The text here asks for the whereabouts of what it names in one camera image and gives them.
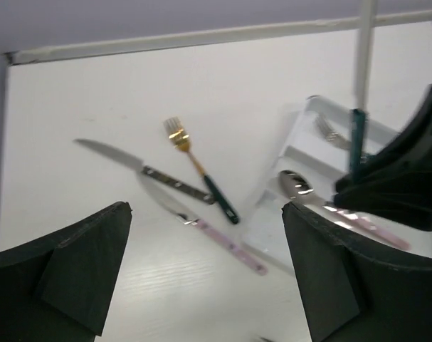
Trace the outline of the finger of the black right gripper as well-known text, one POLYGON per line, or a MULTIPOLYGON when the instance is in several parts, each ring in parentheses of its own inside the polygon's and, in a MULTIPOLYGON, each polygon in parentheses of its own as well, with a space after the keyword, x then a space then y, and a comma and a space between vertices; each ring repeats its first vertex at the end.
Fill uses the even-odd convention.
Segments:
POLYGON ((432 232, 432 85, 404 130, 334 189, 339 208, 432 232))

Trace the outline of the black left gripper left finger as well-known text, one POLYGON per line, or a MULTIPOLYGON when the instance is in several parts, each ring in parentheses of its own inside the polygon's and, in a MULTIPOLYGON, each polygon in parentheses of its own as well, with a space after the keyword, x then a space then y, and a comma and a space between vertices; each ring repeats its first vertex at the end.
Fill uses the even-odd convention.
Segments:
POLYGON ((101 336, 131 221, 131 206, 116 202, 0 252, 0 341, 101 336))

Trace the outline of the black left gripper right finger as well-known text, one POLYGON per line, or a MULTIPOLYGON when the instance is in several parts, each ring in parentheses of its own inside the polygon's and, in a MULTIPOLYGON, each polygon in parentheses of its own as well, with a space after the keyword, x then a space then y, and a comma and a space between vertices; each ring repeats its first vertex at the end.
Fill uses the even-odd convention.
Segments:
POLYGON ((432 341, 432 258, 298 203, 283 207, 283 223, 312 341, 432 341))

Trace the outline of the teal handled knife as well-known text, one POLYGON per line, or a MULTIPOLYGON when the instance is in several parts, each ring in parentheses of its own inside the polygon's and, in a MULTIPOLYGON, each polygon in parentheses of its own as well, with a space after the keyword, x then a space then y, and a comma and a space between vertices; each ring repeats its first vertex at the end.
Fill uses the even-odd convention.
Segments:
POLYGON ((361 1, 361 12, 359 15, 354 75, 355 107, 351 110, 352 141, 349 150, 349 173, 354 182, 359 179, 362 166, 362 152, 367 121, 365 108, 369 90, 373 29, 377 3, 378 1, 375 0, 361 1))

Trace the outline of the pink handled spoon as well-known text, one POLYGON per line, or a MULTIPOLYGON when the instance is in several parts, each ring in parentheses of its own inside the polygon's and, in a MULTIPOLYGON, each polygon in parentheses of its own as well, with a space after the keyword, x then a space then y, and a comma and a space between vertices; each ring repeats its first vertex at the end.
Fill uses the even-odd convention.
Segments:
POLYGON ((333 222, 348 229, 360 229, 372 236, 390 243, 398 249, 409 250, 411 245, 395 234, 376 226, 369 218, 357 213, 337 208, 315 192, 314 187, 300 174, 291 170, 282 170, 278 173, 278 184, 290 201, 299 202, 301 205, 314 205, 330 214, 333 222))

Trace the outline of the pink handled knife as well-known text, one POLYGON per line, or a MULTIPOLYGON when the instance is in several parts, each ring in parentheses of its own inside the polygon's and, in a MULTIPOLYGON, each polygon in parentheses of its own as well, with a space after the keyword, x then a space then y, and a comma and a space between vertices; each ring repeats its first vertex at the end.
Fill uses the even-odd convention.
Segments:
POLYGON ((224 248, 255 273, 261 276, 264 276, 268 273, 268 269, 264 264, 251 256, 230 237, 218 231, 208 222, 200 218, 199 215, 192 212, 188 207, 169 195, 159 186, 153 184, 152 181, 148 180, 139 172, 137 173, 137 178, 149 196, 158 205, 176 217, 182 224, 196 227, 200 232, 203 232, 209 239, 217 243, 220 247, 224 248))

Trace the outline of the dark marbled handled knife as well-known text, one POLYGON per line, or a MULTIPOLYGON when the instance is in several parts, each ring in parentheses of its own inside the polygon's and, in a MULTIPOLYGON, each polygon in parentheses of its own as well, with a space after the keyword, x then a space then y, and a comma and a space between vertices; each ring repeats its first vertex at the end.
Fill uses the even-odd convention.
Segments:
POLYGON ((148 176, 153 180, 162 183, 163 185, 182 192, 190 197, 193 197, 196 200, 204 202, 205 204, 212 205, 216 202, 216 200, 210 193, 197 189, 196 187, 191 186, 181 180, 178 180, 171 175, 168 175, 156 168, 144 164, 140 158, 128 152, 125 152, 124 150, 121 150, 103 142, 86 138, 77 138, 74 139, 73 142, 100 155, 103 155, 106 158, 114 160, 115 162, 118 162, 130 168, 131 170, 139 172, 142 175, 148 176))

